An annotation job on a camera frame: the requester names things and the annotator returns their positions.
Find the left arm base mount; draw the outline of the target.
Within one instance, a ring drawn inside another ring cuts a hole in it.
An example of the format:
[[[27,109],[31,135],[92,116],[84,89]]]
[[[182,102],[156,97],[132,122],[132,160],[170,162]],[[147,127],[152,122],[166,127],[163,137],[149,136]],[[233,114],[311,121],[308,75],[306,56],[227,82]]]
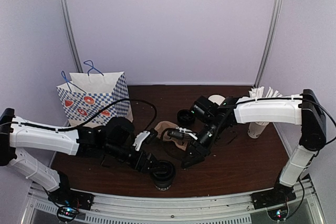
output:
[[[90,210],[94,195],[81,191],[70,190],[68,192],[56,190],[53,192],[46,191],[48,200],[54,203],[57,207],[71,207],[76,210]]]

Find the black plastic cup lid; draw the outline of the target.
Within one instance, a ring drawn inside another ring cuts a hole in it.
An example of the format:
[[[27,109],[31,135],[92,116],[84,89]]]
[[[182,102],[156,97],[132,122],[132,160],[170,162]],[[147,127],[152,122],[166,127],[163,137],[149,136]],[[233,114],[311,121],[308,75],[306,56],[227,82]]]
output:
[[[150,173],[150,177],[153,180],[159,181],[159,182],[165,182],[165,181],[174,179],[176,175],[176,169],[175,169],[175,166],[171,162],[161,160],[159,161],[159,165],[160,167],[158,171]]]

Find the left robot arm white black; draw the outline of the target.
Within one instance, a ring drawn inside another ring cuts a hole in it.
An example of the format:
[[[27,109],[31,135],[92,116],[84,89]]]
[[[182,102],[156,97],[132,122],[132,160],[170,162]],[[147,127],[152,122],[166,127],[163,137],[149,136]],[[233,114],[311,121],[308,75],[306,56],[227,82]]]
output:
[[[140,149],[143,142],[156,137],[155,130],[141,132],[133,145],[123,147],[133,130],[133,124],[122,117],[113,117],[107,125],[95,128],[34,124],[15,116],[14,109],[6,108],[1,115],[1,166],[12,167],[40,184],[64,205],[71,205],[76,197],[67,175],[44,166],[24,149],[90,158],[108,154],[144,174],[163,171],[163,165],[152,154]]]

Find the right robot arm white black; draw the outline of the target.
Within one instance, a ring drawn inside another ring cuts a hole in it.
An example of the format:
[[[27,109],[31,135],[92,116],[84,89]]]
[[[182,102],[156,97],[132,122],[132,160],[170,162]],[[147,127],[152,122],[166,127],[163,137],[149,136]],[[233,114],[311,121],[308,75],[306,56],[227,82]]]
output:
[[[288,123],[301,126],[300,140],[289,161],[281,170],[274,188],[269,192],[272,203],[279,204],[292,192],[302,172],[326,144],[326,113],[314,92],[305,89],[301,94],[276,98],[226,98],[220,105],[200,96],[190,112],[205,126],[186,148],[182,168],[201,163],[222,131],[229,126],[254,122]]]

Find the blue checkered paper bag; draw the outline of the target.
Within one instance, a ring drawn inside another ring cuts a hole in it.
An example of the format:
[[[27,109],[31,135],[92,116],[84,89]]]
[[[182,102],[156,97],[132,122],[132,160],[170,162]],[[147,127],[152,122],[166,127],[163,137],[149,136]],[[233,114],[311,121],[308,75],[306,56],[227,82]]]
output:
[[[71,72],[70,79],[64,71],[64,84],[56,86],[66,118],[71,126],[90,120],[86,126],[105,126],[114,117],[130,122],[133,114],[124,72],[103,73],[91,60],[84,62],[90,68],[85,73]]]

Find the stack of paper coffee cups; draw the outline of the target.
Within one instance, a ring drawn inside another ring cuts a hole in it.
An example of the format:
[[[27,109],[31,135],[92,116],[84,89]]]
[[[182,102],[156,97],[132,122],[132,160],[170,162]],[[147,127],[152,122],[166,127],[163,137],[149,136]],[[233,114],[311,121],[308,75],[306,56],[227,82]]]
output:
[[[217,104],[218,106],[220,106],[224,102],[225,97],[222,96],[222,95],[213,94],[213,95],[209,96],[208,99],[211,102],[213,102],[213,103]]]

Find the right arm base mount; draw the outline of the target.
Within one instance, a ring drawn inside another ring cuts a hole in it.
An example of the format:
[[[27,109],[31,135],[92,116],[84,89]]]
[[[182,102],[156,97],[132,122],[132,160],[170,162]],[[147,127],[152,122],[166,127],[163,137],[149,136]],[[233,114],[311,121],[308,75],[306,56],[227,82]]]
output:
[[[270,208],[277,205],[284,205],[295,200],[296,194],[293,191],[284,193],[275,189],[260,191],[251,194],[254,209]]]

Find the single black paper coffee cup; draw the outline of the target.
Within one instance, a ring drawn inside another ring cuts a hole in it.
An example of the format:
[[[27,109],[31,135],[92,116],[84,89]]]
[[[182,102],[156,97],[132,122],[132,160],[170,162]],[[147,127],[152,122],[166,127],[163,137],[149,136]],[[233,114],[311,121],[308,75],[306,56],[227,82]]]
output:
[[[155,184],[155,187],[159,191],[167,191],[172,186],[173,180],[174,178],[169,178],[169,179],[164,179],[164,180],[155,179],[154,184]]]

